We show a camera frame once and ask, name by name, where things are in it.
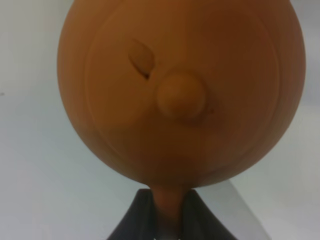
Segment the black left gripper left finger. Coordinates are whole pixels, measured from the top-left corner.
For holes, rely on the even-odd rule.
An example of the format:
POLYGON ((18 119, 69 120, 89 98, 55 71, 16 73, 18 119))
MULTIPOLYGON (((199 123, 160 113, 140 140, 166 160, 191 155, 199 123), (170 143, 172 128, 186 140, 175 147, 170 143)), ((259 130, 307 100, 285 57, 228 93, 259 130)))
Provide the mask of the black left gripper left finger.
POLYGON ((158 240, 157 213, 150 189, 139 189, 109 240, 158 240))

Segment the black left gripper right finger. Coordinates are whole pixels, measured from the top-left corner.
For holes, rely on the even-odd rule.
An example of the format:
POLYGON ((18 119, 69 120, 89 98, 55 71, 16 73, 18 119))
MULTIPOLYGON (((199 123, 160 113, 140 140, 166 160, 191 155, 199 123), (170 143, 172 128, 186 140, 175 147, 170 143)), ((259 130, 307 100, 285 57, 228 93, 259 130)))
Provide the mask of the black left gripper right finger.
POLYGON ((196 190, 187 192, 182 203, 182 240, 236 240, 211 212, 196 190))

